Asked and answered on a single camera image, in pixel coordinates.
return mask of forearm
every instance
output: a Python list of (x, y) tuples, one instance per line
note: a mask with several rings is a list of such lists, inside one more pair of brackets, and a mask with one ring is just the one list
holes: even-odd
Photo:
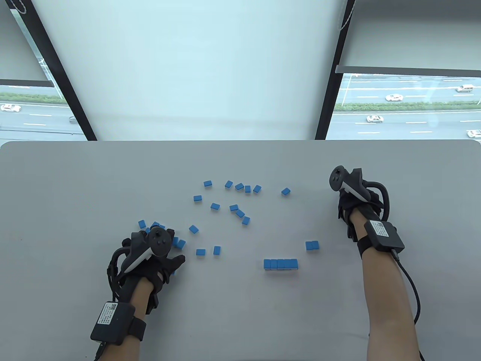
[[(142, 278), (132, 295), (130, 304), (135, 307), (134, 316), (141, 320), (145, 319), (145, 310), (147, 309), (147, 303), (152, 290), (152, 283), (147, 278)], [(101, 361), (137, 361), (139, 359), (139, 350), (139, 339), (128, 335), (120, 346), (108, 345), (101, 357)]]
[[(367, 235), (359, 211), (351, 215), (358, 239)], [(369, 360), (418, 360), (413, 314), (401, 272), (387, 252), (368, 248), (362, 254), (364, 292), (369, 312)]]

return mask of white table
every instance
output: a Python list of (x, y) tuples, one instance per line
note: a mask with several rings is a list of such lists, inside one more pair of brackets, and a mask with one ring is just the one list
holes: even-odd
[[(365, 360), (361, 261), (328, 183), (339, 164), (388, 188), (426, 360), (478, 359), (481, 152), (468, 141), (7, 143), (0, 359), (93, 359), (106, 267), (145, 219), (187, 241), (187, 262), (147, 318), (142, 360)], [(246, 195), (227, 180), (263, 188)], [(228, 211), (234, 203), (249, 226)], [(306, 253), (306, 240), (320, 252)], [(297, 258), (299, 270), (266, 272), (264, 258)]]

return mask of black glove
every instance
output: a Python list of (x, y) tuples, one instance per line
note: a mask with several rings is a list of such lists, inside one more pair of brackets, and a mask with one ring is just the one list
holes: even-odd
[[(174, 230), (167, 229), (167, 232), (174, 238)], [(153, 291), (149, 297), (149, 304), (147, 306), (146, 314), (150, 314), (152, 309), (157, 308), (159, 301), (157, 293), (162, 289), (162, 285), (170, 282), (170, 276), (185, 262), (185, 256), (179, 255), (174, 258), (151, 256), (149, 259), (142, 261), (136, 268), (125, 274), (120, 280), (121, 301), (129, 302), (132, 297), (133, 290), (142, 277), (147, 278), (153, 284)]]
[(354, 225), (349, 220), (354, 208), (357, 208), (367, 220), (379, 220), (381, 210), (384, 208), (384, 204), (379, 200), (378, 194), (369, 189), (368, 191), (371, 194), (369, 202), (361, 201), (351, 193), (347, 193), (344, 189), (339, 191), (338, 218), (347, 224), (347, 237), (352, 238), (354, 242), (357, 242), (357, 237)]

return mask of cable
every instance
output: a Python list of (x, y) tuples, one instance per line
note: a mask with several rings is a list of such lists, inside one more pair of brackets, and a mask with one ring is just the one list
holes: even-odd
[(20, 9), (17, 7), (17, 5), (15, 5), (15, 3), (13, 2), (13, 0), (10, 0), (10, 2), (12, 3), (12, 5), (15, 7), (15, 9), (22, 15), (25, 15), (27, 13), (27, 8), (25, 7), (25, 4), (22, 2), (22, 0), (19, 0), (20, 3), (22, 4), (23, 6), (23, 10), (20, 11)]
[(107, 279), (109, 280), (109, 286), (112, 291), (113, 302), (115, 302), (115, 299), (120, 299), (119, 293), (118, 293), (118, 289), (120, 287), (118, 284), (118, 280), (121, 274), (123, 274), (122, 272), (120, 272), (121, 274), (117, 274), (118, 272), (117, 261), (121, 255), (123, 254), (126, 255), (129, 251), (130, 251), (129, 247), (122, 247), (116, 250), (112, 255), (112, 259), (109, 263), (109, 267), (107, 268)]
[[(347, 23), (349, 22), (349, 20), (351, 20), (351, 16), (353, 15), (354, 5), (355, 5), (355, 4), (356, 4), (356, 2), (355, 2), (355, 0), (354, 0), (353, 7), (351, 8), (351, 12), (349, 13), (349, 16), (347, 17), (346, 22), (344, 23), (344, 25), (341, 26), (341, 28), (339, 29), (339, 31), (342, 31), (342, 30), (346, 27), (346, 25), (347, 25)], [(342, 16), (342, 8), (341, 8), (341, 13), (339, 14), (339, 20), (341, 20), (341, 16)]]
[(95, 359), (94, 361), (99, 361), (100, 357), (102, 357), (103, 352), (105, 351), (105, 348), (107, 347), (106, 342), (101, 342), (99, 345), (99, 348), (97, 349), (97, 352), (95, 353)]
[[(399, 260), (399, 256), (396, 252), (396, 250), (392, 249), (391, 250), (391, 254), (392, 254), (392, 257), (394, 258), (394, 260), (396, 261), (397, 265), (399, 266), (399, 268), (401, 269), (401, 271), (403, 271), (404, 275), (406, 276), (407, 280), (409, 281), (409, 283), (411, 284), (411, 287), (413, 288), (413, 292), (414, 292), (414, 296), (416, 297), (416, 316), (414, 316), (414, 324), (416, 324), (419, 320), (419, 316), (421, 314), (421, 301), (419, 300), (419, 293), (418, 293), (418, 290), (416, 289), (416, 286), (414, 285), (414, 282), (413, 282), (413, 279), (411, 278), (411, 276), (409, 275), (409, 273), (407, 273), (406, 269), (403, 267), (403, 265), (401, 264), (401, 261)], [(424, 360), (424, 357), (421, 353), (421, 351), (419, 351), (419, 357), (421, 358), (421, 361), (425, 361)]]
[(389, 218), (389, 211), (391, 209), (390, 204), (389, 204), (389, 194), (387, 189), (379, 182), (368, 182), (363, 180), (363, 186), (364, 188), (376, 188), (379, 189), (382, 195), (382, 203), (384, 204), (384, 211), (382, 213), (382, 218), (381, 220), (387, 221)]

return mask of window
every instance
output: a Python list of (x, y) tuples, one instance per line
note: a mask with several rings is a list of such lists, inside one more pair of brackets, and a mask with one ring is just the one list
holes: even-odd
[(0, 145), (8, 141), (85, 141), (62, 92), (17, 10), (11, 10), (38, 63), (55, 87), (0, 85)]
[(479, 134), (481, 78), (344, 74), (327, 139), (477, 139)]

